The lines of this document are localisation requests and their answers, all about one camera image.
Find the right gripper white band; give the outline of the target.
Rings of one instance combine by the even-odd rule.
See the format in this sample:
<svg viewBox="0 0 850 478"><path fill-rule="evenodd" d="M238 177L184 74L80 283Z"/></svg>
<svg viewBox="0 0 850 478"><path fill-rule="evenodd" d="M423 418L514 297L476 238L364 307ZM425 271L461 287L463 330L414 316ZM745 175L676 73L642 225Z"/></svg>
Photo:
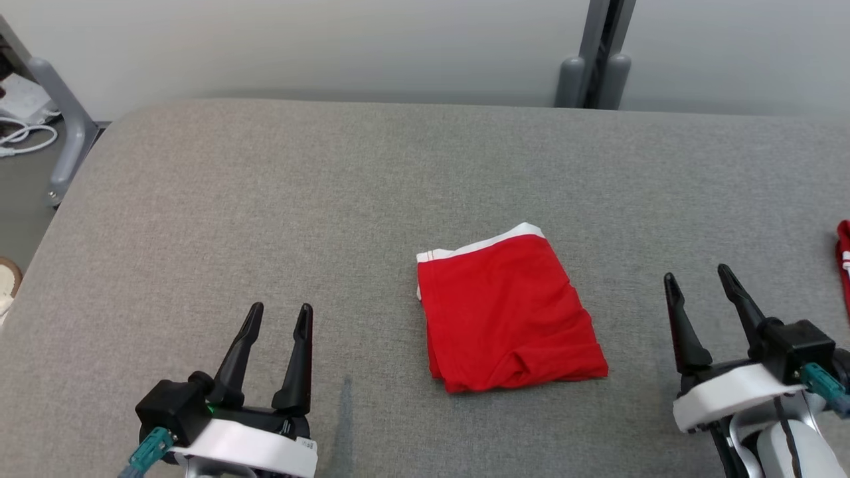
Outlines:
<svg viewBox="0 0 850 478"><path fill-rule="evenodd" d="M763 330L767 317L746 291L728 264L719 264L717 273L726 298L735 306L748 341L750 360L763 360ZM675 276L664 275L665 299L671 330L676 369L680 374L695 374L710 369L713 358L703 347L684 309L684 295ZM737 417L738 426L767 426L780 420L774 399L783 400L783 411L791 420L808 423L808 407L801 384L785 385L761 364L736 367L719 377L692 388L672 403L677 429L688 433L699 426Z"/></svg>

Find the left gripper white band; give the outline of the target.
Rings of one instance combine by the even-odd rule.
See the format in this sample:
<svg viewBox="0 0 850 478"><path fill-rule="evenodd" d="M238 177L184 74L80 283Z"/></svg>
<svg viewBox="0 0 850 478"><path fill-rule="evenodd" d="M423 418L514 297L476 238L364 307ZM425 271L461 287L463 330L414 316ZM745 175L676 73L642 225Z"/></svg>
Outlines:
<svg viewBox="0 0 850 478"><path fill-rule="evenodd" d="M214 378L209 403L244 405L242 387L252 345L259 336L264 304L253 303ZM317 444L310 438L313 363L313 307L301 306L294 347L272 409L225 410L221 418L207 406L168 411L172 454L186 477L313 477Z"/></svg>

